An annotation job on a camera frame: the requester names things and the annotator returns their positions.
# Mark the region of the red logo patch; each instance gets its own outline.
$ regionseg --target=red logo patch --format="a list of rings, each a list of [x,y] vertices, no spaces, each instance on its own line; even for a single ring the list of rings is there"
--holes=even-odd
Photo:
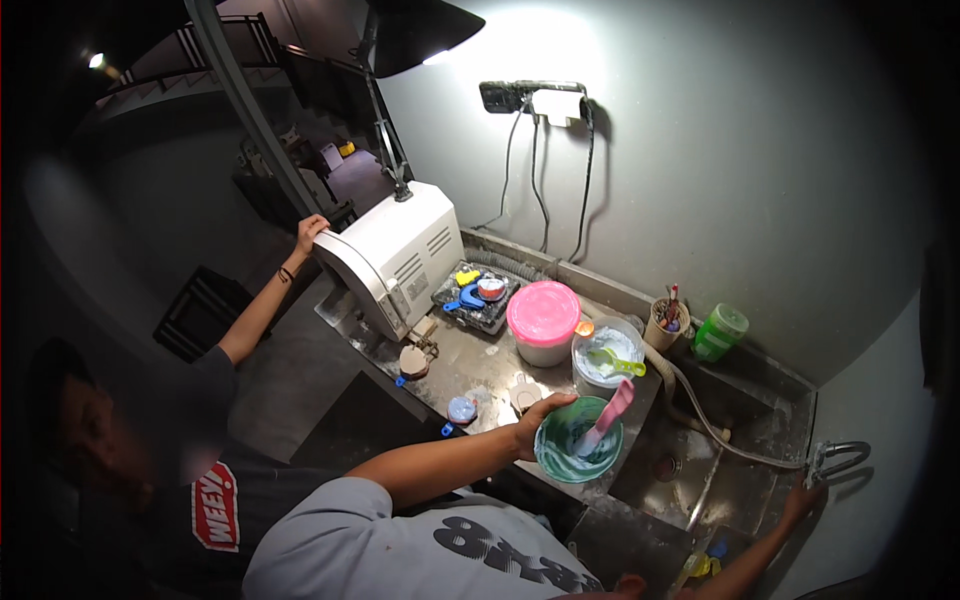
[[[207,550],[240,551],[237,518],[237,481],[230,467],[217,462],[206,475],[190,484],[193,535]]]

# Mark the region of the gray t-shirt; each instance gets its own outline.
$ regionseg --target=gray t-shirt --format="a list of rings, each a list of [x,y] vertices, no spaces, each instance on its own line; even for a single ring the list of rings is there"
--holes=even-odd
[[[267,532],[243,591],[260,598],[511,600],[602,591],[542,525],[482,494],[391,517],[379,484],[323,484]]]

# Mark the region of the green mixing bowl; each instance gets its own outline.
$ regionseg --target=green mixing bowl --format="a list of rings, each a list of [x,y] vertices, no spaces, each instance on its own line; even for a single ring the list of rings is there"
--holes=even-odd
[[[547,415],[534,438],[534,455],[547,475],[564,483],[583,483],[613,466],[623,448],[620,419],[613,422],[589,456],[581,458],[573,453],[573,444],[596,423],[605,406],[603,398],[580,396],[573,404]]]

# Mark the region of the green container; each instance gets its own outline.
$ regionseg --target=green container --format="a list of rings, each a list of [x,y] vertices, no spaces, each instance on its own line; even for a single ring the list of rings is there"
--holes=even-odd
[[[746,335],[748,327],[750,322],[743,313],[729,304],[717,304],[693,338],[690,345],[693,355],[700,360],[716,362],[727,350],[736,346],[740,338]]]
[[[534,455],[543,471],[564,483],[595,479],[613,466],[623,448],[623,423],[613,422],[607,435],[587,457],[573,453],[573,444],[600,418],[607,401],[580,396],[573,404],[558,408],[540,424],[534,439]]]

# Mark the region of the hand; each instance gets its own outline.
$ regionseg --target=hand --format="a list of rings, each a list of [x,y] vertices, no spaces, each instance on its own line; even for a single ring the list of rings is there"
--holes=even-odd
[[[823,497],[827,487],[818,485],[812,490],[804,489],[804,474],[797,473],[797,478],[793,482],[793,490],[786,496],[786,503],[783,505],[783,516],[780,517],[780,523],[793,528],[800,521],[804,520],[817,501]]]
[[[527,409],[520,418],[520,422],[514,425],[518,459],[531,463],[537,461],[534,456],[534,437],[537,435],[537,428],[547,415],[562,406],[572,404],[575,399],[577,399],[576,394],[551,394]]]
[[[303,260],[313,251],[313,238],[324,229],[330,227],[330,222],[320,215],[310,215],[297,225],[297,254]]]

